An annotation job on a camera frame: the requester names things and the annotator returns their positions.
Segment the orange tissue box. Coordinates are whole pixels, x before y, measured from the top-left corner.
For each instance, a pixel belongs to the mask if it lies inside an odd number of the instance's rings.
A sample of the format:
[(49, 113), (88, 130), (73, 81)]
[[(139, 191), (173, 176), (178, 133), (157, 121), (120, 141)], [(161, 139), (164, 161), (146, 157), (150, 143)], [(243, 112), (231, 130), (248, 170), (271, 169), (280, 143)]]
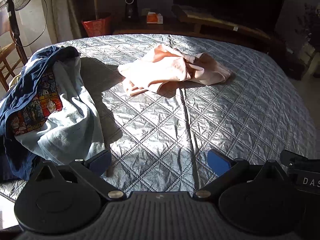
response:
[(148, 12), (146, 16), (147, 24), (163, 24), (163, 16), (155, 12)]

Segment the light blue cartoon shirt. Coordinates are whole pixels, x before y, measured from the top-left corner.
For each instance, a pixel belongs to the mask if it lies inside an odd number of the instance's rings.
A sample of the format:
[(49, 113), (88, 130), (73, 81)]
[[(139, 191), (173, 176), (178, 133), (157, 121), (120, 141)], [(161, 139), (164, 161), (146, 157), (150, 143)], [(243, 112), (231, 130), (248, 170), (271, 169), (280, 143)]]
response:
[(59, 165), (87, 160), (105, 149), (99, 114), (80, 69), (79, 57), (53, 65), (62, 109), (50, 113), (38, 131), (16, 136), (30, 152)]

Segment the beige curtain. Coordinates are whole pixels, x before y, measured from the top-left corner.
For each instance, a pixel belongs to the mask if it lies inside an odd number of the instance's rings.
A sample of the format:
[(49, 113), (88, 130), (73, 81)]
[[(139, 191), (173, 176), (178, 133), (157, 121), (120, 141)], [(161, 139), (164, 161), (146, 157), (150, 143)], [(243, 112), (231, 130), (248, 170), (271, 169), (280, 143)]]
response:
[(49, 35), (52, 43), (80, 38), (75, 0), (49, 0)]

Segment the silver quilted mat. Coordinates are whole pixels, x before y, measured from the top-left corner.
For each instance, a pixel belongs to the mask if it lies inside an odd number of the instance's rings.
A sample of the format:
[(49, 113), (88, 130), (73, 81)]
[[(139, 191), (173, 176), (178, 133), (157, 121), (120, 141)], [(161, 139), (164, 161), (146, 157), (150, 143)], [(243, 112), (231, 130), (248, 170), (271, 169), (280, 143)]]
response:
[[(203, 86), (164, 86), (159, 94), (127, 95), (117, 71), (165, 44), (195, 55), (207, 53), (232, 77)], [(65, 41), (81, 56), (81, 76), (100, 116), (112, 164), (103, 178), (126, 193), (194, 192), (216, 178), (207, 153), (216, 149), (251, 164), (279, 160), (283, 150), (310, 159), (316, 129), (283, 70), (262, 52), (178, 35), (132, 34)]]

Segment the wall power socket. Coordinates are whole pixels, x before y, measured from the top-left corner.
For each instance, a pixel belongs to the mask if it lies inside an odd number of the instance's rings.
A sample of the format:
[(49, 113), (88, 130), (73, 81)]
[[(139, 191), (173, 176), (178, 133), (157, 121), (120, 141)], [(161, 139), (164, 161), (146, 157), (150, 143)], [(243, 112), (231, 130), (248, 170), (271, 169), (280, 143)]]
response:
[(147, 16), (149, 12), (150, 12), (150, 8), (143, 8), (141, 11), (141, 15)]

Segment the red plant pot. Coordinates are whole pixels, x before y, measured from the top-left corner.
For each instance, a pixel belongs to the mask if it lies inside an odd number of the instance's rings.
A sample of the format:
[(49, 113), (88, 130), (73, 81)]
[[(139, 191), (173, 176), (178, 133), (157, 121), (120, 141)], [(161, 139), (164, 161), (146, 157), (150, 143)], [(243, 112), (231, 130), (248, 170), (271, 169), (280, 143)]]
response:
[(104, 36), (112, 34), (112, 15), (106, 12), (98, 19), (81, 21), (88, 37)]

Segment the pink garment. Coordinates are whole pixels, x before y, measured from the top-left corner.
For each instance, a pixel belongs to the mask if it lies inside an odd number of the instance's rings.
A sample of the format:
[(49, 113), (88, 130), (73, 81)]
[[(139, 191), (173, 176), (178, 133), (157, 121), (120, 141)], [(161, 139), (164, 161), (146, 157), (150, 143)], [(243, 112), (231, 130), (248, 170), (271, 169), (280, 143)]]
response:
[(167, 83), (191, 81), (201, 85), (226, 82), (231, 71), (207, 53), (188, 55), (160, 44), (142, 58), (121, 64), (123, 88), (130, 96), (151, 91), (159, 93)]

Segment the navy blue garment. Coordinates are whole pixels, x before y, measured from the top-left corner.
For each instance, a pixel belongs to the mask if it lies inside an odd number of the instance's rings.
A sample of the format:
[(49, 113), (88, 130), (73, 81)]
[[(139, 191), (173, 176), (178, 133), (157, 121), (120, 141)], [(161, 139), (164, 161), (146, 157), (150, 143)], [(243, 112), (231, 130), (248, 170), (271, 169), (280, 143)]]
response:
[(75, 59), (79, 52), (71, 46), (49, 46), (34, 53), (22, 69), (22, 76), (1, 101), (1, 182), (28, 180), (36, 155), (22, 146), (11, 127), (13, 115), (27, 106), (40, 91), (40, 82), (55, 63)]

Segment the wooden chair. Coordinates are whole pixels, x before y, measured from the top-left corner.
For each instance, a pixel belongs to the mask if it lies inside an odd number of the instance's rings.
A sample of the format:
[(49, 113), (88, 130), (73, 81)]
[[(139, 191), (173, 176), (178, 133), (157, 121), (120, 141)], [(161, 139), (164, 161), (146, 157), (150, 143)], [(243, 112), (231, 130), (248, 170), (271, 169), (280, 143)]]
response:
[[(7, 13), (7, 9), (1, 9), (1, 36), (5, 33), (9, 33), (11, 37), (11, 42), (5, 46), (1, 47), (0, 53), (0, 62), (1, 62), (1, 73), (0, 73), (0, 80), (1, 85), (3, 86), (4, 90), (7, 92), (9, 90), (9, 85), (7, 83), (7, 79), (12, 76), (13, 78), (16, 76), (14, 70), (20, 63), (26, 63), (25, 58), (22, 56), (22, 53), (19, 49), (16, 48), (15, 39), (13, 37), (9, 16)], [(13, 52), (16, 51), (19, 59), (14, 63), (11, 67), (7, 61), (7, 57)]]

